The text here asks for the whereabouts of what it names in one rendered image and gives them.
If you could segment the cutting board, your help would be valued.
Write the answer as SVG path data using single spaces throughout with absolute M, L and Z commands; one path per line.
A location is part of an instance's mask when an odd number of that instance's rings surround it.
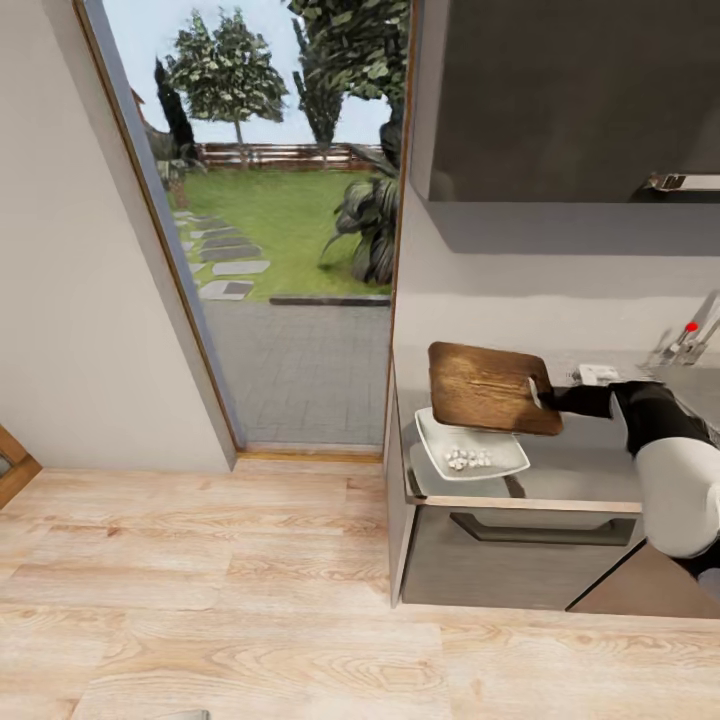
M 534 392 L 548 393 L 551 380 L 540 357 L 444 341 L 428 349 L 433 419 L 445 425 L 497 433 L 564 431 L 559 412 Z

